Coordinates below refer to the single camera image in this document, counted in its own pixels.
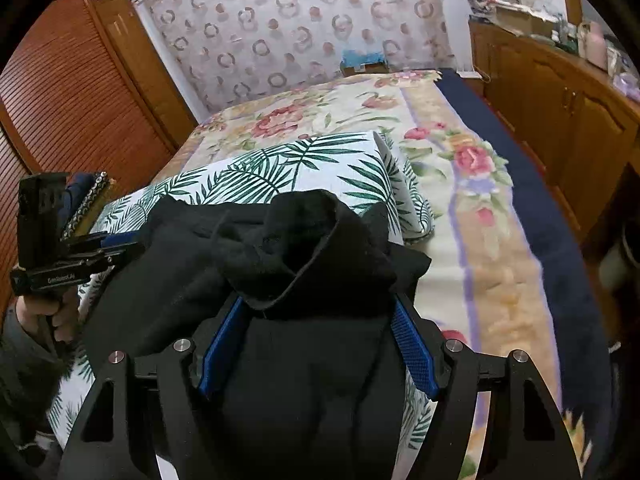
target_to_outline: folded cloth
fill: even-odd
[[[76,173],[66,184],[63,194],[63,204],[58,210],[58,231],[62,233],[66,224],[80,207],[82,200],[94,185],[93,173]]]
[[[163,197],[140,233],[145,253],[87,322],[92,367],[190,335],[233,289],[255,315],[206,412],[236,475],[386,480],[404,406],[393,293],[412,298],[430,263],[387,235],[383,203],[360,218],[322,190],[269,205]]]

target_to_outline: pink bottle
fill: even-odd
[[[607,43],[602,35],[602,28],[597,22],[591,22],[589,25],[586,40],[587,61],[606,71]]]

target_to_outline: navy blue bed sheet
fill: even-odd
[[[562,408],[574,414],[574,421],[584,416],[587,439],[593,441],[584,477],[592,478],[610,441],[611,373],[602,315],[580,248],[533,162],[485,102],[453,70],[443,70],[436,85],[466,126],[509,161],[513,206],[543,268],[560,359]]]

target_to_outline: person's arm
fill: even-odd
[[[42,423],[56,393],[66,359],[42,346],[38,316],[52,316],[54,338],[70,342],[78,325],[78,294],[70,289],[63,306],[56,300],[27,296],[11,306],[0,335],[0,423],[23,444]]]

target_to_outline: hand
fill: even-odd
[[[52,316],[51,324],[55,328],[53,337],[56,341],[71,341],[78,329],[78,288],[68,288],[60,302],[45,296],[20,296],[15,305],[15,315],[24,331],[35,340],[42,340],[39,333],[38,316]]]

